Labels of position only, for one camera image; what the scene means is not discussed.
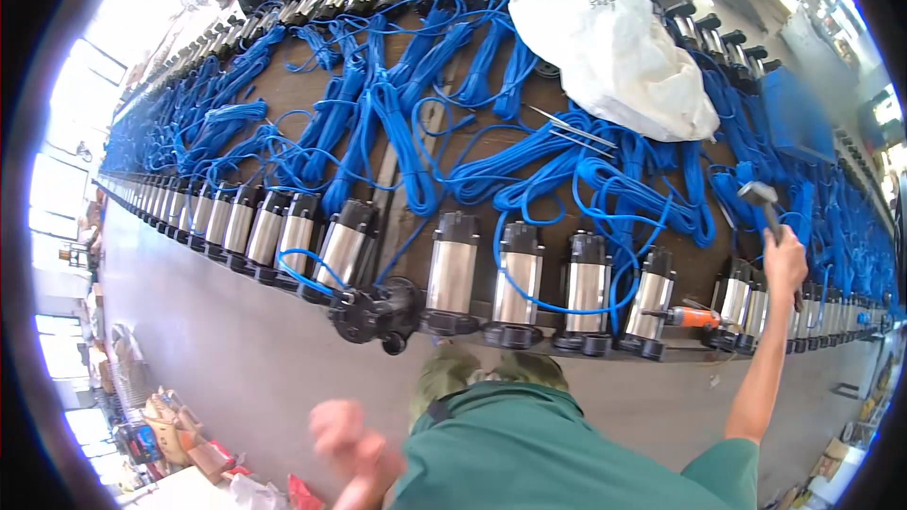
cardboard box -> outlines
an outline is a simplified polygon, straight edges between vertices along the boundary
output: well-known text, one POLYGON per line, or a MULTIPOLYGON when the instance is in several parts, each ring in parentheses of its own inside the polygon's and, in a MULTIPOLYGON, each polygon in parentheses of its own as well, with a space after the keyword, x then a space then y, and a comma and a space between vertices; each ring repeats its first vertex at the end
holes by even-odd
POLYGON ((189 449, 187 455, 192 464, 198 467, 213 485, 223 480, 222 472, 229 471, 236 464, 236 460, 217 441, 209 441, 197 448, 189 449))
POLYGON ((813 471, 809 474, 810 476, 824 476, 828 480, 834 478, 834 474, 838 472, 838 468, 841 466, 841 462, 847 457, 848 447, 838 441, 837 437, 832 439, 832 442, 828 444, 828 447, 825 448, 825 452, 822 453, 822 457, 819 458, 819 461, 813 467, 813 471))

plastic bag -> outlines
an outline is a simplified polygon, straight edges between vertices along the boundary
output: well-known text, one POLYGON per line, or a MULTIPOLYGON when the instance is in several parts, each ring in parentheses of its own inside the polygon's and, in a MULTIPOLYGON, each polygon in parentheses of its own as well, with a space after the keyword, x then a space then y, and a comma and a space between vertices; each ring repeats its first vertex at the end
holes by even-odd
POLYGON ((244 510, 287 510, 287 498, 271 483, 259 484, 245 475, 234 475, 230 492, 244 510))
POLYGON ((520 38, 580 107, 662 142, 711 138, 719 117, 650 0, 511 0, 520 38))

